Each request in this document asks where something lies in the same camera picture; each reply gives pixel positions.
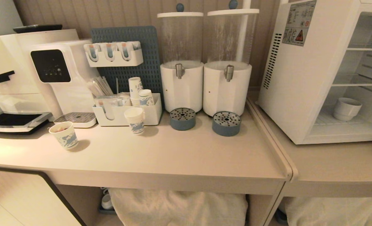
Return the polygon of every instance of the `blue pegboard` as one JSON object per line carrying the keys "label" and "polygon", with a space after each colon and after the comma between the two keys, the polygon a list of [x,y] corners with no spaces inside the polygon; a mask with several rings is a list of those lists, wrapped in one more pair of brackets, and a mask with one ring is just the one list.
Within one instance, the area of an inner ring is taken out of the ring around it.
{"label": "blue pegboard", "polygon": [[114,92],[116,91],[116,78],[119,79],[119,91],[129,92],[128,79],[140,77],[144,89],[160,93],[161,100],[163,100],[158,37],[154,26],[94,28],[91,29],[91,37],[93,43],[140,41],[144,63],[135,67],[98,67],[98,72],[107,78]]}

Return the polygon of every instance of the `white mini fridge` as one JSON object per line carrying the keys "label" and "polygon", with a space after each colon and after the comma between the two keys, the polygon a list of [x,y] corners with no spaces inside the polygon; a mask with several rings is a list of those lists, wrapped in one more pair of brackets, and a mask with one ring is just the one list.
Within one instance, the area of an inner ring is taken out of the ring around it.
{"label": "white mini fridge", "polygon": [[[361,102],[349,121],[339,98]],[[280,5],[258,100],[295,144],[372,140],[372,0]]]}

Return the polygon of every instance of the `warning sticker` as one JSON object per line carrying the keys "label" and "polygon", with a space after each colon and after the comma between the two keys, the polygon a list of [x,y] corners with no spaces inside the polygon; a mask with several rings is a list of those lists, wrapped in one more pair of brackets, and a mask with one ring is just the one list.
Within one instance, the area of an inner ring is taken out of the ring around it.
{"label": "warning sticker", "polygon": [[290,6],[282,43],[304,46],[315,6],[316,0]]}

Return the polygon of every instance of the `dispenser lid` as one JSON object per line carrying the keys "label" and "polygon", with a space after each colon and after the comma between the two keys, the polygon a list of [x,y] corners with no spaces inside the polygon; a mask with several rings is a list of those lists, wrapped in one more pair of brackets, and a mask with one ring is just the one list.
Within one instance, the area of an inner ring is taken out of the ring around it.
{"label": "dispenser lid", "polygon": [[249,15],[258,14],[260,9],[256,8],[243,8],[243,9],[227,9],[227,10],[217,10],[207,13],[207,16],[220,16],[220,15]]}
{"label": "dispenser lid", "polygon": [[162,17],[202,17],[204,13],[198,12],[174,12],[174,13],[158,13],[157,18]]}

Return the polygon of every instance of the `blue knob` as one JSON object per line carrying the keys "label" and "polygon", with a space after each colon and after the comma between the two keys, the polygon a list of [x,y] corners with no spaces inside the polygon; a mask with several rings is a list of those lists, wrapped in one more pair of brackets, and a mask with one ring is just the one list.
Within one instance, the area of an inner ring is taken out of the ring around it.
{"label": "blue knob", "polygon": [[236,9],[237,8],[237,0],[229,1],[229,9]]}
{"label": "blue knob", "polygon": [[178,3],[176,5],[176,11],[183,12],[185,10],[185,6],[182,3]]}

